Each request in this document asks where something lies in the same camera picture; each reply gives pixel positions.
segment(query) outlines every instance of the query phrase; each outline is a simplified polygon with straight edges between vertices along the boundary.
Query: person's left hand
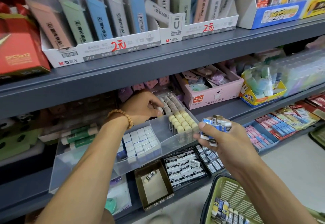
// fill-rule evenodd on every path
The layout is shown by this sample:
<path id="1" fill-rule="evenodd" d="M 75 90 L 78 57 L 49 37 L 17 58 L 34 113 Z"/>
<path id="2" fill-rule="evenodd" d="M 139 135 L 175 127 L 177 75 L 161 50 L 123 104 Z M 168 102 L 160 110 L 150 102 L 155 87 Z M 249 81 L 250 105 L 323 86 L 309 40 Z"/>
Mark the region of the person's left hand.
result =
<path id="1" fill-rule="evenodd" d="M 133 121 L 133 125 L 144 123 L 150 117 L 163 115 L 161 111 L 154 109 L 154 106 L 164 107 L 163 103 L 151 92 L 141 90 L 128 99 L 121 107 Z"/>

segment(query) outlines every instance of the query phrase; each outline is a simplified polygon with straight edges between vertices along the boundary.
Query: cartoon bear illustration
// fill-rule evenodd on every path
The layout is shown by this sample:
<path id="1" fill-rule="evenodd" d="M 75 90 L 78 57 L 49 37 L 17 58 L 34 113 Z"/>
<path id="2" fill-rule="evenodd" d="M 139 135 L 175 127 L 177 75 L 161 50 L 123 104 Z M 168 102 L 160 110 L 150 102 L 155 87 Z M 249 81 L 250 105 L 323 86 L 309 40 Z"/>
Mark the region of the cartoon bear illustration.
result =
<path id="1" fill-rule="evenodd" d="M 214 98 L 215 99 L 218 99 L 221 96 L 222 93 L 223 93 L 223 90 L 220 89 L 219 91 L 217 91 L 216 93 L 213 94 L 214 95 Z"/>

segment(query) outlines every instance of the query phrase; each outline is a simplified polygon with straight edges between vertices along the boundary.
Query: yellow box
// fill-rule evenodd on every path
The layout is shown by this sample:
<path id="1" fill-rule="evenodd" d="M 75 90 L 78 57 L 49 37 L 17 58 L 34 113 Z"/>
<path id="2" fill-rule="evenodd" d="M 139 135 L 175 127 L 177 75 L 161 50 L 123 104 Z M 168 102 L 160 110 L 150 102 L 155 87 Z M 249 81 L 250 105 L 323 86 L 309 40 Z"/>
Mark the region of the yellow box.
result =
<path id="1" fill-rule="evenodd" d="M 274 94 L 272 96 L 263 97 L 263 98 L 256 98 L 255 94 L 253 93 L 250 86 L 247 84 L 247 82 L 245 80 L 244 83 L 243 83 L 242 89 L 241 89 L 241 91 L 239 93 L 239 97 L 245 103 L 247 103 L 250 107 L 256 107 L 256 106 L 258 106 L 260 104 L 270 102 L 271 100 L 281 98 L 285 94 L 285 92 L 287 91 L 287 88 L 284 86 L 282 81 L 279 82 L 278 88 L 279 89 L 284 89 L 284 91 L 281 91 L 281 92 L 279 92 L 277 94 Z"/>
<path id="2" fill-rule="evenodd" d="M 317 16 L 325 12 L 325 0 L 310 0 L 307 1 L 303 9 L 300 19 Z"/>

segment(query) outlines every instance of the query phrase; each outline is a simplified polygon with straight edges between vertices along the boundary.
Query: bracelet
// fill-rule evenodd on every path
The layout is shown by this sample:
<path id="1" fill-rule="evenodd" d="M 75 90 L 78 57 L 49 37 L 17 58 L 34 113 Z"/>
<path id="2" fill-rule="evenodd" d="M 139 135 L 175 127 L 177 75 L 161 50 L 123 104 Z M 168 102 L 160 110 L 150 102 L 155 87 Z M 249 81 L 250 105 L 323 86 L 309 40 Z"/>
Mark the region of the bracelet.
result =
<path id="1" fill-rule="evenodd" d="M 123 110 L 121 110 L 121 109 L 114 109 L 114 110 L 112 110 L 112 111 L 110 111 L 110 112 L 108 113 L 107 118 L 108 118 L 111 114 L 113 114 L 113 113 L 121 113 L 122 115 L 124 115 L 124 116 L 129 120 L 129 126 L 128 126 L 127 129 L 132 128 L 132 126 L 133 126 L 133 121 L 132 121 L 131 117 L 130 117 L 130 116 L 129 116 L 125 111 L 123 111 Z"/>

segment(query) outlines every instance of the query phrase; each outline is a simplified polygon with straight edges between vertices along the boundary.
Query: floor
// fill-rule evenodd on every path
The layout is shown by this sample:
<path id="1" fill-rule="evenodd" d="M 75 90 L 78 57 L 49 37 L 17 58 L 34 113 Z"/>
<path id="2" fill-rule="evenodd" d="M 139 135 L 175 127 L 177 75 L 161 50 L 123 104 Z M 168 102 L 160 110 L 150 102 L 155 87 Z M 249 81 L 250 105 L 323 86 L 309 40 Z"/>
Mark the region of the floor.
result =
<path id="1" fill-rule="evenodd" d="M 325 212 L 325 150 L 314 143 L 308 135 L 285 143 L 262 156 L 262 159 L 304 206 Z M 210 187 L 211 185 L 207 185 L 133 224 L 145 224 L 158 214 L 168 214 L 174 224 L 199 223 Z"/>

